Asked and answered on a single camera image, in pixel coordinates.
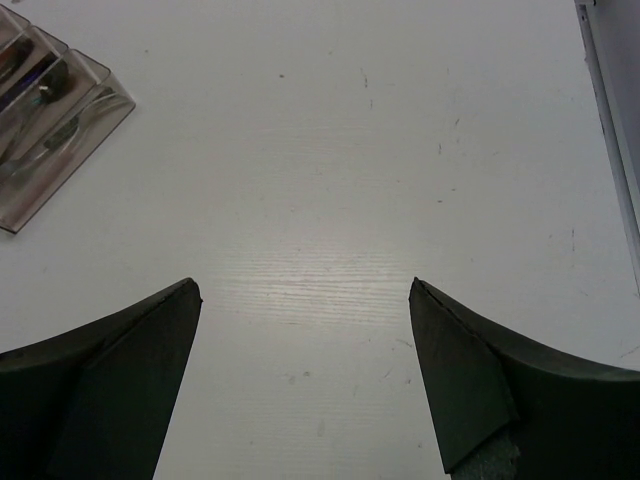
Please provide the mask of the black iridescent knife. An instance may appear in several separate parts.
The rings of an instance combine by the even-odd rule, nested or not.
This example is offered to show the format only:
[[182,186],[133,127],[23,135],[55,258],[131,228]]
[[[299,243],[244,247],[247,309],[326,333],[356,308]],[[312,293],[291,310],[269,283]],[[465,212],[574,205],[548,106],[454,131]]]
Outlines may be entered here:
[[17,70],[31,55],[34,43],[31,39],[16,40],[1,52],[1,74]]

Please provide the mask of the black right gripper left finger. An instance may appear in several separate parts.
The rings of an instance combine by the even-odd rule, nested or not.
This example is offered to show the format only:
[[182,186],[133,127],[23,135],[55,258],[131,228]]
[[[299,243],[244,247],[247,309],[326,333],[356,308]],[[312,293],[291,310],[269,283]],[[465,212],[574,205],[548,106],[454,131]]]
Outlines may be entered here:
[[201,306],[186,278],[2,353],[2,478],[153,478]]

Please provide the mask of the black spoon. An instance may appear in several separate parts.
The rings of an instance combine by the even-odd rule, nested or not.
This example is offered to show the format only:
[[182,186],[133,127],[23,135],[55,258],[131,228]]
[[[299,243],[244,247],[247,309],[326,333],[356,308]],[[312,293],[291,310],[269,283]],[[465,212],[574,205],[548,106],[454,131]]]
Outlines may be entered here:
[[56,63],[38,84],[39,102],[51,104],[63,98],[72,88],[73,77],[65,61]]

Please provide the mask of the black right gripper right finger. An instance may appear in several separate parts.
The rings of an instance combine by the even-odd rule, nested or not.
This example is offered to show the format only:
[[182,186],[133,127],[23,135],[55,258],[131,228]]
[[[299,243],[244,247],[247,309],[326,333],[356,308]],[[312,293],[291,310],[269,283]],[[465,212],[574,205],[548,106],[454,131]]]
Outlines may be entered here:
[[639,375],[534,341],[422,280],[410,319],[453,479],[635,479]]

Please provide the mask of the pink handled fork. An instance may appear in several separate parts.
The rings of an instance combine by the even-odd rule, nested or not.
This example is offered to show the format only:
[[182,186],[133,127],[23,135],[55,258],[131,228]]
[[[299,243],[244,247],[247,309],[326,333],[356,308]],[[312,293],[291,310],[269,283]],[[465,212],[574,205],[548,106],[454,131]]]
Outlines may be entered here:
[[56,153],[71,152],[100,115],[128,103],[129,99],[126,96],[111,87],[105,87],[70,120],[46,138],[36,154],[4,163],[1,166],[2,177],[8,178],[19,171],[37,168]]

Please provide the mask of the blue iridescent knife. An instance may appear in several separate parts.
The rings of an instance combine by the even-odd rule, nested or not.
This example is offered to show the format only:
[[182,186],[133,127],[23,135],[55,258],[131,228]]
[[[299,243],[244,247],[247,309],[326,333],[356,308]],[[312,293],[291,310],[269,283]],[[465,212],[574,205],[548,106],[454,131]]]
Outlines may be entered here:
[[0,111],[8,108],[29,86],[41,76],[39,70],[32,69],[25,73],[15,84],[6,90],[0,98]]

